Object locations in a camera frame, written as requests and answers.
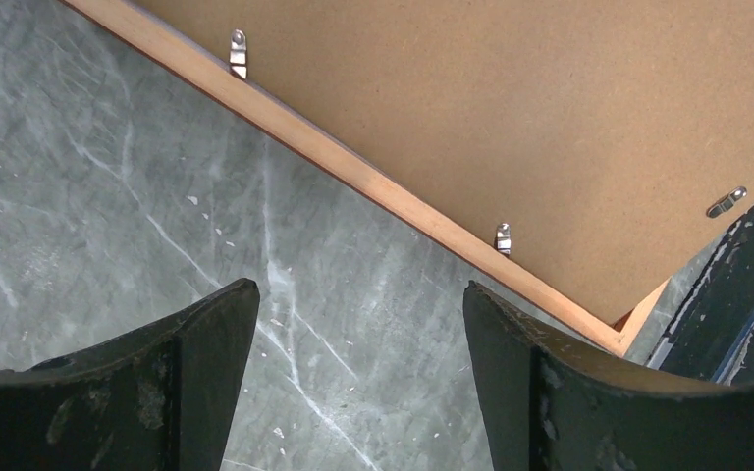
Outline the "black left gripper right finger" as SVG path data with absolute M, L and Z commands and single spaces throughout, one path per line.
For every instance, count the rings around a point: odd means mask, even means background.
M 496 469 L 754 470 L 754 383 L 635 364 L 478 283 L 462 313 Z

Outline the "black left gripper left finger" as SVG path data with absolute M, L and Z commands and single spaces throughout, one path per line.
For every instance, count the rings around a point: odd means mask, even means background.
M 0 470 L 217 470 L 260 293 L 189 307 L 24 371 L 0 370 Z

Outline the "brown backing board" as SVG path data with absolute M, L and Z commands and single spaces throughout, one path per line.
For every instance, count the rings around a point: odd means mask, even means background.
M 145 8 L 607 322 L 754 204 L 754 1 Z

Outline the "wooden picture frame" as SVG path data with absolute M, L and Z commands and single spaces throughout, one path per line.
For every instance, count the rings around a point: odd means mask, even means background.
M 137 6 L 128 1 L 69 1 L 66 5 L 614 355 L 628 353 L 667 287 L 661 283 L 628 314 L 608 324 L 506 259 L 491 243 L 427 205 L 263 90 L 233 76 L 223 62 Z

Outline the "metal frame turn clip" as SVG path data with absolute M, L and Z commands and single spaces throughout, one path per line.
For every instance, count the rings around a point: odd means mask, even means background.
M 241 80 L 247 79 L 247 42 L 240 29 L 234 29 L 231 34 L 229 67 L 233 76 Z
M 494 238 L 494 247 L 498 253 L 509 257 L 512 253 L 512 233 L 508 223 L 497 226 Z
M 737 186 L 721 198 L 719 198 L 714 204 L 712 204 L 706 211 L 706 216 L 710 219 L 716 219 L 728 212 L 740 199 L 747 195 L 747 188 L 744 186 Z

